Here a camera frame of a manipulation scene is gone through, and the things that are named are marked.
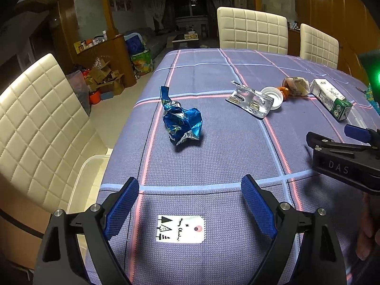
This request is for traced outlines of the person's right hand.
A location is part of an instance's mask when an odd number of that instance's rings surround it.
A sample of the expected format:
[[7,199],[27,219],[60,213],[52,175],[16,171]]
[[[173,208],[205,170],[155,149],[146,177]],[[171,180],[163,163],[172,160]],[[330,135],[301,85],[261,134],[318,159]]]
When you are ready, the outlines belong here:
[[379,229],[375,229],[374,214],[370,207],[370,195],[363,194],[363,211],[357,236],[356,255],[364,261],[370,255],[374,242],[379,245]]

